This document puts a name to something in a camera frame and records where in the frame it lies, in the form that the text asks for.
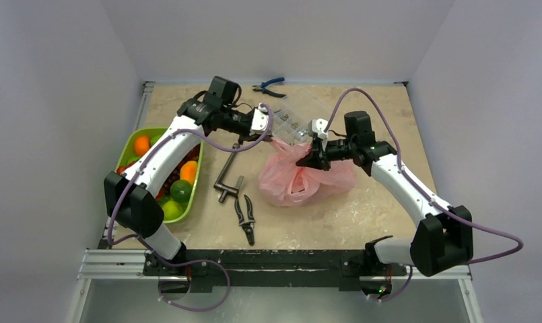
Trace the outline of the pink plastic bag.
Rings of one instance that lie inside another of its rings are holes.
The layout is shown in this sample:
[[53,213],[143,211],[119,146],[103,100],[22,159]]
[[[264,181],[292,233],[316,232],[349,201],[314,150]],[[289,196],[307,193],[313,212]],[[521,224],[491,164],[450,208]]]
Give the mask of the pink plastic bag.
[[334,161],[328,171],[299,167],[296,162],[310,151],[309,143],[288,145],[274,139],[271,155],[258,177],[259,191],[276,207],[299,207],[342,194],[355,187],[354,164]]

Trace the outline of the fake orange carrot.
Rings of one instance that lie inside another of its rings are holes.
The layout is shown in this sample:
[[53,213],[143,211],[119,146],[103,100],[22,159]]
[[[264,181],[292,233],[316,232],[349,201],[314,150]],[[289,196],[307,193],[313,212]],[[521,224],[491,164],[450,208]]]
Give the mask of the fake orange carrot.
[[198,163],[195,160],[187,161],[180,168],[180,179],[188,182],[190,185],[195,183],[197,177]]

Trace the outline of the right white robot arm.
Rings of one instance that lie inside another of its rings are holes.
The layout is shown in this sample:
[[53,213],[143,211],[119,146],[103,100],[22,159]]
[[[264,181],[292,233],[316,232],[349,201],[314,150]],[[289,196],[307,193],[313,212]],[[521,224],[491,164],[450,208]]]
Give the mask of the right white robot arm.
[[329,171],[334,162],[351,160],[392,194],[416,228],[411,240],[384,236],[366,243],[365,269],[378,274],[389,264],[403,264],[431,277],[472,259],[469,210],[462,205],[452,207],[417,177],[408,175],[397,150],[386,141],[376,140],[366,112],[349,112],[344,122],[345,138],[329,140],[327,121],[321,118],[310,121],[310,151],[297,161],[297,166]]

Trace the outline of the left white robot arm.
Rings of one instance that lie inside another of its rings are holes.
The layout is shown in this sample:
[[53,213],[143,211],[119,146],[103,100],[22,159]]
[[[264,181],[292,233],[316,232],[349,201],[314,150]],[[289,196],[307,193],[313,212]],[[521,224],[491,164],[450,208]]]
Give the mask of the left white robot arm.
[[130,229],[134,237],[160,257],[169,275],[186,266],[185,244],[164,223],[156,200],[164,181],[185,155],[201,142],[229,153],[255,147],[271,133],[272,109],[260,103],[250,112],[238,111],[240,86],[215,76],[209,88],[182,103],[160,139],[121,174],[104,179],[105,204],[110,223]]

